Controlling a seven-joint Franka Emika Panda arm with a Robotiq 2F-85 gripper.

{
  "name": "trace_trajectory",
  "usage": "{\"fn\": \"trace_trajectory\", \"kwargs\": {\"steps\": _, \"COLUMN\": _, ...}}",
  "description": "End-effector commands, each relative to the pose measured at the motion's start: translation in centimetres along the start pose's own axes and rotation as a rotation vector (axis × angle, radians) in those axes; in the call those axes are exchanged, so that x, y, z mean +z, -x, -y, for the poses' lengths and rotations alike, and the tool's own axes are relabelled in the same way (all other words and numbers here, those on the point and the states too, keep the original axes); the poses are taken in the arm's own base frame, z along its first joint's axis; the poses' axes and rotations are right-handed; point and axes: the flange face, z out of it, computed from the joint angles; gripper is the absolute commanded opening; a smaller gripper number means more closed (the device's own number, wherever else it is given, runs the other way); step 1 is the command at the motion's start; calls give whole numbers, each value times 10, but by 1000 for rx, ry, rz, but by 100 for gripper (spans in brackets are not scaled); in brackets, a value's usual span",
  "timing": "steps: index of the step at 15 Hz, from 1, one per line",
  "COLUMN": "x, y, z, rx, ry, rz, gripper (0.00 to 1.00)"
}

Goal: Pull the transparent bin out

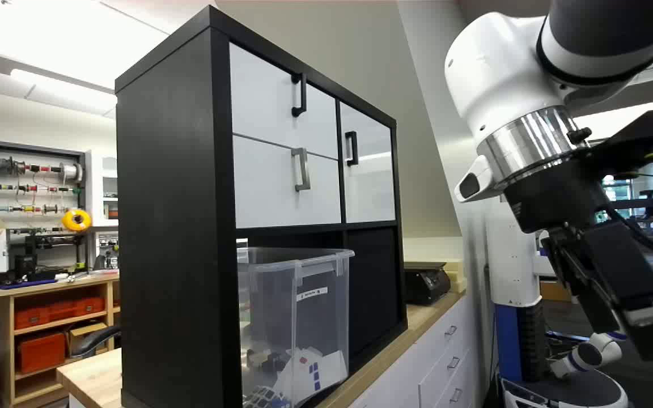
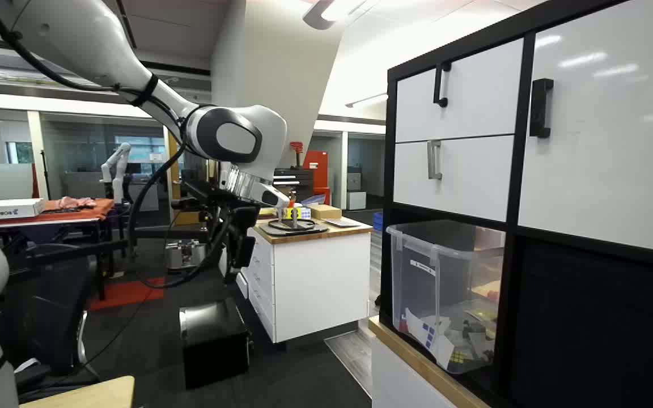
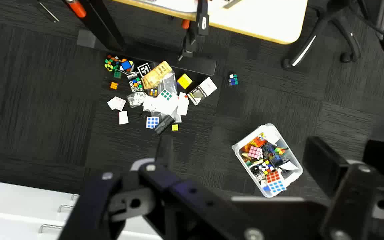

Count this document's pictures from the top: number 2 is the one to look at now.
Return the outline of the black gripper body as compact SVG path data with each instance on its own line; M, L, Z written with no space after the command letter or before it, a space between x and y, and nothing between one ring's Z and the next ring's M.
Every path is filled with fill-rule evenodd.
M218 268L223 280L234 280L248 263L253 240L247 228L255 225L259 211L274 203L270 184L247 182L239 193L211 187L206 209L212 212L206 233L206 268Z

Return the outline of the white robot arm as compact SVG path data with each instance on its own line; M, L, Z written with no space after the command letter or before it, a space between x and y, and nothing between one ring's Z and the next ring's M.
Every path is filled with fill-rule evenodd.
M118 15L102 0L0 0L0 39L26 64L51 76L56 64L83 80L87 91L111 91L142 109L180 147L226 161L221 190L244 203L274 194L274 167L286 151L286 121L262 107L201 107L147 70L132 50ZM0 294L8 263L0 250ZM0 408L17 408L13 368L0 344Z

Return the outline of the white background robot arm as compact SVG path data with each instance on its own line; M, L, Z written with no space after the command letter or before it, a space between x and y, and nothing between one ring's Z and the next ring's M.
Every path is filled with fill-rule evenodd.
M124 172L127 172L129 150L132 150L129 143L119 143L116 151L99 165L102 184L111 186L116 203L124 202Z

